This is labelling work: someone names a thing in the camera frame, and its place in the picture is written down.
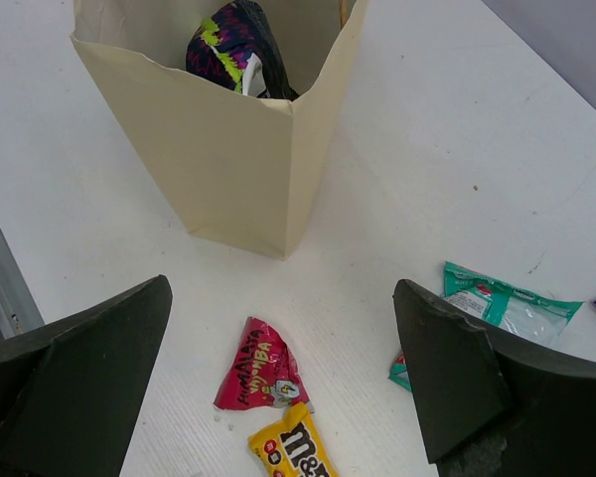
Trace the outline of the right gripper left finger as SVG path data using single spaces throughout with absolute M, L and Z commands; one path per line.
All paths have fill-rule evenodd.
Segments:
M 0 342 L 0 476 L 117 476 L 172 307 L 155 276 Z

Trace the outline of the beige paper bag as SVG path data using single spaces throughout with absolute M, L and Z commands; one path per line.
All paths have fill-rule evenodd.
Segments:
M 191 75 L 187 46 L 217 1 L 77 1 L 74 48 L 189 232 L 275 258 L 298 246 L 368 5 L 265 1 L 294 100 Z

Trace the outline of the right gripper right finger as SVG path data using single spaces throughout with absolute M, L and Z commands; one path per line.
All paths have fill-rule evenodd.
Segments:
M 439 475 L 596 476 L 596 362 L 474 318 L 408 279 L 393 302 Z

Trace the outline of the teal snack pack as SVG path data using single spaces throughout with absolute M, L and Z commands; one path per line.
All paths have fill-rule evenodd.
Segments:
M 582 304 L 542 297 L 453 262 L 443 271 L 442 298 L 461 311 L 549 347 L 571 322 Z

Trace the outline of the dark blue chips bag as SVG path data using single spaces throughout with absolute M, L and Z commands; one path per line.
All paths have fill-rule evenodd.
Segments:
M 245 96 L 299 97 L 255 1 L 231 1 L 205 18 L 188 44 L 185 66 L 188 73 Z

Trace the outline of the yellow M&M's pack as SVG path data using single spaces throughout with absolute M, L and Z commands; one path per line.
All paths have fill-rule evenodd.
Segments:
M 271 477 L 338 477 L 308 406 L 299 402 L 283 418 L 248 438 L 249 449 Z

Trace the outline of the red candy wrapper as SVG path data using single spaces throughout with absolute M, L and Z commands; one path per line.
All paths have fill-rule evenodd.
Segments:
M 267 322 L 248 317 L 215 407 L 243 411 L 300 402 L 308 405 L 310 399 L 288 345 Z

